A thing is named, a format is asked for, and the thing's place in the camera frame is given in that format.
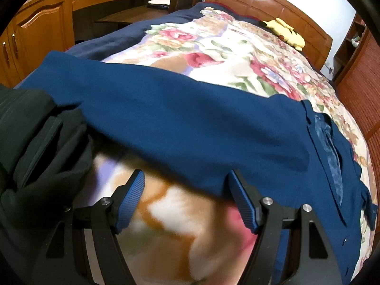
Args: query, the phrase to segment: blue gripper pad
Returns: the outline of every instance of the blue gripper pad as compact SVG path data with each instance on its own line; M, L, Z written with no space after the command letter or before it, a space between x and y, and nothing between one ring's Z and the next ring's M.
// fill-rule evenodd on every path
M145 187L144 172L142 170L135 170L126 183L126 186L129 186L129 189L117 211L117 222L115 225L117 234L119 234L122 229L128 227L132 215L136 210L136 206Z
M256 222L255 208L252 205L248 194L233 170L228 174L227 179L229 189L235 200L235 204L239 209L244 225L249 228L252 233L257 233L259 225Z

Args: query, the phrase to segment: stuffed animal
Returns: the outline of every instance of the stuffed animal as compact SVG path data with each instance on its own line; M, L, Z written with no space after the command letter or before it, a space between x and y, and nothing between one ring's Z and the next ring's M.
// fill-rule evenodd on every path
M289 26L285 21L280 18L266 22L267 28L271 29L281 40L287 42L290 46L298 51L302 51L305 47L305 40L301 35L294 32L294 28Z

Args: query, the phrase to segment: metal handle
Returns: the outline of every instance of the metal handle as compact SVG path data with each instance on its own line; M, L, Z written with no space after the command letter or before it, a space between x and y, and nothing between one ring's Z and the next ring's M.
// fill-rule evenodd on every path
M15 34L12 34L12 43L13 43L13 47L14 47L14 53L16 54L16 57L17 57L17 54L19 51L17 49L16 35Z
M3 53L4 53L4 57L6 59L7 65L10 66L9 56L8 56L8 52L6 51L6 44L5 44L5 42L3 42Z

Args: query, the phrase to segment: metal bolt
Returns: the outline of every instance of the metal bolt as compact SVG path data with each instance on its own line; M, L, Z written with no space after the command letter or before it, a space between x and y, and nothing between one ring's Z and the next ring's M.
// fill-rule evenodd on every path
M263 204L265 205L271 205L273 203L273 199L270 197L264 197L263 198Z
M312 210L311 205L309 205L309 204L304 204L304 205L302 206L302 209L303 209L304 211L306 211L306 212L310 212L310 211Z
M109 205L111 202L111 198L110 197L103 197L102 199L100 199L100 202L102 205Z

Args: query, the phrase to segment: wooden furniture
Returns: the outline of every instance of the wooden furniture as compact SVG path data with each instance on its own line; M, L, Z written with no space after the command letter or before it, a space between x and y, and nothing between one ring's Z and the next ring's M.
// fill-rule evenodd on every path
M114 22L117 24L132 24L141 20L160 18L181 9L189 9L195 5L196 0L170 0L168 10L152 9L147 6L138 6L111 14L96 22Z
M368 37L368 33L368 28L362 21L359 14L356 14L343 43L334 56L334 69L336 72L333 80L336 84L338 84L345 77L348 70L351 68L352 63L358 57L363 48L363 44ZM360 43L358 47L355 48L352 45L351 39L357 36L360 36Z
M114 0L28 0L1 35L0 83L13 87L51 50L74 45L73 11Z
M380 199L380 47L372 34L367 33L360 42L356 59L337 85L337 91L367 141L375 172L375 177L370 179L376 180ZM380 217L376 232L380 232Z
M303 52L320 70L330 52L333 39L309 16L286 0L206 0L229 6L240 15L254 16L269 21L283 19L305 39Z

